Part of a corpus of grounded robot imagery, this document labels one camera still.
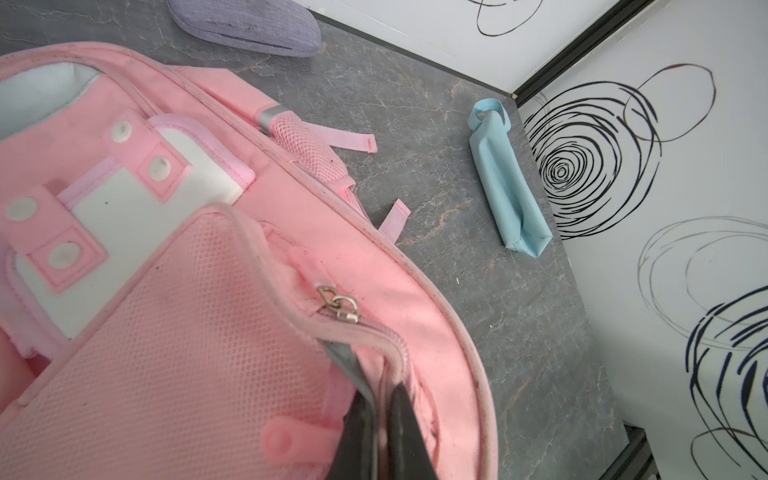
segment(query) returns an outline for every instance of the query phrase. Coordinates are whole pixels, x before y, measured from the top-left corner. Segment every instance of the light blue fabric pouch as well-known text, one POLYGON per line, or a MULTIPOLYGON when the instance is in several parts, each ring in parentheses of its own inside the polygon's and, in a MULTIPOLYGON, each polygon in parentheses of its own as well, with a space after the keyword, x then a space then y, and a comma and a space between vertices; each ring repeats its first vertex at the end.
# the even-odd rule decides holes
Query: light blue fabric pouch
POLYGON ((475 131, 469 147, 504 245, 538 257, 552 240, 552 232, 509 143, 507 111, 495 98, 480 100, 469 116, 469 127, 475 131), (478 115, 483 112, 485 117, 480 120, 478 115))

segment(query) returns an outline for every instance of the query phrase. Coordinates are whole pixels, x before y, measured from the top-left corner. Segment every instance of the white foam padding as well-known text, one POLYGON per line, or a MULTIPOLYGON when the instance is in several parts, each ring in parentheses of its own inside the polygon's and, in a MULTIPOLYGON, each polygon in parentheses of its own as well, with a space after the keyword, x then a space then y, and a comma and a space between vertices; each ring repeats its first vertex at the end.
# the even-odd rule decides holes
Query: white foam padding
POLYGON ((243 189, 187 135, 161 134, 192 164, 163 205, 131 172, 120 169, 73 209, 109 257, 85 278, 54 294, 37 270, 16 257, 16 270, 53 323, 74 338, 98 315, 149 256, 192 213, 211 202, 233 204, 243 189))
POLYGON ((0 140, 74 103, 100 75, 86 65, 64 62, 32 68, 0 81, 0 140))

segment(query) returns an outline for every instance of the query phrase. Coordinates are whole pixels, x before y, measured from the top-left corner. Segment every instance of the metal zipper slider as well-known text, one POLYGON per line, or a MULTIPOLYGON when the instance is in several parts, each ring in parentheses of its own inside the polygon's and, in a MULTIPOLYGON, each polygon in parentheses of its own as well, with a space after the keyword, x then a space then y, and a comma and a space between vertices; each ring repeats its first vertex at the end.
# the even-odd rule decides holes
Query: metal zipper slider
POLYGON ((326 308, 336 314, 336 319, 345 323, 357 323, 360 320, 357 300, 349 295, 339 295, 332 286, 320 286, 318 293, 326 303, 326 308), (349 303, 352 309, 345 309, 344 303, 349 303))

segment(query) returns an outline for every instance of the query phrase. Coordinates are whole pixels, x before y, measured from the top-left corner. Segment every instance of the gray stone surface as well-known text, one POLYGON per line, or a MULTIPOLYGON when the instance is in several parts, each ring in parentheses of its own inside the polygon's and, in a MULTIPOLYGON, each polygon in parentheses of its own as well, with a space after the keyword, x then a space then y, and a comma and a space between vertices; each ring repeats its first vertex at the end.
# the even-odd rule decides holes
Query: gray stone surface
MULTIPOLYGON (((400 248, 451 301, 477 344, 498 416, 500 478, 599 478, 627 442, 559 238, 541 258, 506 250, 468 148, 484 88, 328 25, 311 59, 190 37, 163 0, 0 0, 0 53, 107 41, 166 64, 235 71, 307 121, 373 132, 375 155, 340 152, 371 220, 400 197, 400 248)), ((553 232, 517 109, 511 142, 553 232)))

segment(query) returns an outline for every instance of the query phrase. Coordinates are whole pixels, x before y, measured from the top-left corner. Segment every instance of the backpack zipper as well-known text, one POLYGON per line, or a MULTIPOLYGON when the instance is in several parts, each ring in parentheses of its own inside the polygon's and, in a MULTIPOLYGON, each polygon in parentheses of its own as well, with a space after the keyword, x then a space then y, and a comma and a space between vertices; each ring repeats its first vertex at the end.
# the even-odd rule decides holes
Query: backpack zipper
POLYGON ((336 292, 332 286, 320 286, 317 292, 325 302, 324 308, 336 316, 340 322, 351 323, 367 329, 380 338, 386 339, 400 352, 403 367, 403 383, 410 389, 411 386, 411 358, 406 341, 393 329, 385 326, 368 316, 363 316, 359 309, 359 303, 353 296, 342 295, 336 292))

